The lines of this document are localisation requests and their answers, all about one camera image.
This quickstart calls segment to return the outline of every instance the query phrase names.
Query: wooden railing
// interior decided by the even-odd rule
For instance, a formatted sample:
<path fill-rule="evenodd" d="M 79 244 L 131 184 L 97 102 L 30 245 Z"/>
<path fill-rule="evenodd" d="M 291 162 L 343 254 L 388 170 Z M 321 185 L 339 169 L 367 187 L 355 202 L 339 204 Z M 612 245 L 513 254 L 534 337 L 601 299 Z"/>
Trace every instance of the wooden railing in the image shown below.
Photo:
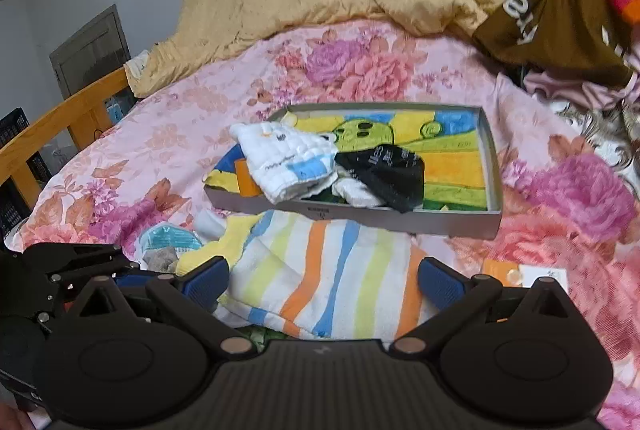
<path fill-rule="evenodd" d="M 27 166 L 28 159 L 65 128 L 76 148 L 85 149 L 94 142 L 96 131 L 104 132 L 113 126 L 103 101 L 126 86 L 124 68 L 119 68 L 84 87 L 29 125 L 0 149 L 0 184 L 11 177 L 25 202 L 33 208 L 40 187 Z"/>

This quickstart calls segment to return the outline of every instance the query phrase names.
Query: white towel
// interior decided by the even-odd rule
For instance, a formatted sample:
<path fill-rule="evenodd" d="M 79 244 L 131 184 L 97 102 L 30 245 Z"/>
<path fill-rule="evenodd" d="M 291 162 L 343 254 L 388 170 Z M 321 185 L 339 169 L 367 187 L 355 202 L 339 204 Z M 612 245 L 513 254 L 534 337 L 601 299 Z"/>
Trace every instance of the white towel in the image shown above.
<path fill-rule="evenodd" d="M 127 74 L 127 80 L 131 82 L 132 80 L 140 80 L 140 76 L 142 75 L 142 71 L 146 67 L 146 62 L 149 60 L 149 51 L 143 50 L 134 58 L 131 58 L 124 64 L 124 72 Z"/>
<path fill-rule="evenodd" d="M 331 186 L 332 194 L 342 197 L 353 207 L 376 207 L 384 204 L 365 183 L 353 177 L 342 166 L 336 165 L 336 168 L 338 179 Z"/>
<path fill-rule="evenodd" d="M 235 124 L 229 132 L 242 148 L 254 181 L 272 203 L 311 197 L 333 184 L 336 146 L 318 134 L 281 123 Z"/>

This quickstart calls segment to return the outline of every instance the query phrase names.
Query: black crate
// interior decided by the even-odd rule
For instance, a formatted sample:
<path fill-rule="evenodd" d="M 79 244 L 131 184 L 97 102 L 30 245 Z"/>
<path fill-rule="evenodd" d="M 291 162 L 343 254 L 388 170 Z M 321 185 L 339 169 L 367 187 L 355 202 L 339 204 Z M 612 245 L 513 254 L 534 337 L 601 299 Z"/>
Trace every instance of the black crate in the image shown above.
<path fill-rule="evenodd" d="M 24 115 L 22 108 L 16 108 L 14 111 L 0 119 L 0 148 L 6 145 L 11 139 L 16 137 L 28 126 L 29 122 L 27 121 L 27 117 Z M 51 178 L 51 173 L 38 152 L 34 153 L 33 157 L 27 161 L 27 166 L 37 180 L 46 183 Z"/>
<path fill-rule="evenodd" d="M 16 108 L 7 114 L 0 120 L 0 147 L 6 145 L 28 126 L 29 122 L 22 108 Z M 51 173 L 38 152 L 27 161 L 27 166 L 38 181 L 46 183 L 51 178 Z M 14 182 L 9 179 L 0 185 L 0 224 L 3 236 L 22 219 L 26 219 L 29 214 L 29 207 Z"/>
<path fill-rule="evenodd" d="M 0 185 L 0 227 L 4 237 L 22 219 L 26 219 L 30 214 L 29 208 L 25 204 L 18 188 L 9 179 Z"/>

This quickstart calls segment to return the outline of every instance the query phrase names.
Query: door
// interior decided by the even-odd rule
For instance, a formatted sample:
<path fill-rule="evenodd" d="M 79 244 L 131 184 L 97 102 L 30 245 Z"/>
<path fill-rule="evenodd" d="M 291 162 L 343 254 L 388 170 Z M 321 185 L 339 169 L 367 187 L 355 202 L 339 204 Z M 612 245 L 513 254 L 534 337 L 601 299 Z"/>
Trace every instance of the door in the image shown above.
<path fill-rule="evenodd" d="M 97 15 L 49 59 L 65 98 L 122 66 L 130 56 L 116 6 Z"/>

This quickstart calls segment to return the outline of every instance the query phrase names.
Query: white card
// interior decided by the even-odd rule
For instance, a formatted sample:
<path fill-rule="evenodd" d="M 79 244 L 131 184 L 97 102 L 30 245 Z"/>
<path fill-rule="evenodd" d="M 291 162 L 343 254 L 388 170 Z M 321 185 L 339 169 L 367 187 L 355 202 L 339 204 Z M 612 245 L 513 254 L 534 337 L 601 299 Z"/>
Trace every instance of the white card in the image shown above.
<path fill-rule="evenodd" d="M 540 267 L 536 265 L 524 265 L 518 266 L 520 274 L 522 275 L 522 286 L 531 287 L 536 278 L 541 276 L 551 276 L 562 286 L 562 289 L 569 293 L 569 280 L 566 275 L 566 269 L 558 269 L 553 267 Z"/>

